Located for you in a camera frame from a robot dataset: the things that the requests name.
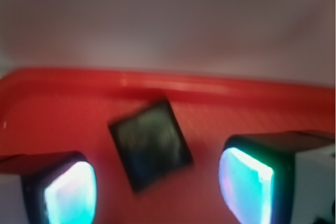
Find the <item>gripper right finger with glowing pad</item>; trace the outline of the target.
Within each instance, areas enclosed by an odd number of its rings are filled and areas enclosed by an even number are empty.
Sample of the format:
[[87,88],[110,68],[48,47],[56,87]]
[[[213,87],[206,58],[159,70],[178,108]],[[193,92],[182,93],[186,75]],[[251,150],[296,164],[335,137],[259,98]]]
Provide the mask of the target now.
[[233,135],[224,144],[218,180],[239,223],[335,223],[335,135]]

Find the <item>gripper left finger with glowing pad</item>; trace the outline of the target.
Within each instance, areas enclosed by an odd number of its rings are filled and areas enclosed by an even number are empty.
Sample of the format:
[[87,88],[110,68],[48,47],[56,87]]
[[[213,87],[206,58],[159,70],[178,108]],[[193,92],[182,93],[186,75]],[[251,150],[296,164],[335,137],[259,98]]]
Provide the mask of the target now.
[[1,156],[1,223],[93,223],[94,167],[79,152]]

